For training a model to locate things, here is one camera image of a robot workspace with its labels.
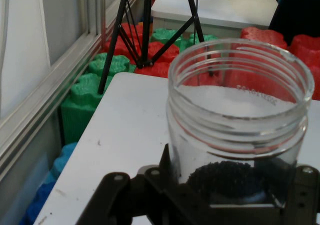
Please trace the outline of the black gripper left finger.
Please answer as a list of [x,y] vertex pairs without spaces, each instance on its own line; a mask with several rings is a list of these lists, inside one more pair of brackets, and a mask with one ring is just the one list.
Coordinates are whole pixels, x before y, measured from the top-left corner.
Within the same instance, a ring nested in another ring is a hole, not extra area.
[[208,225],[210,209],[186,184],[169,175],[169,146],[159,165],[143,167],[134,177],[106,174],[77,220],[78,225],[130,225],[146,216],[153,225]]

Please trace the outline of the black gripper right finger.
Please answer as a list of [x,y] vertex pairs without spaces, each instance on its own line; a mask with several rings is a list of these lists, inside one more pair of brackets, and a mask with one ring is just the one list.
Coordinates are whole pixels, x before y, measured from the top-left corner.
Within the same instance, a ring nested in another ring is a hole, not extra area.
[[320,213],[320,172],[309,165],[298,165],[284,209],[285,225],[318,225]]

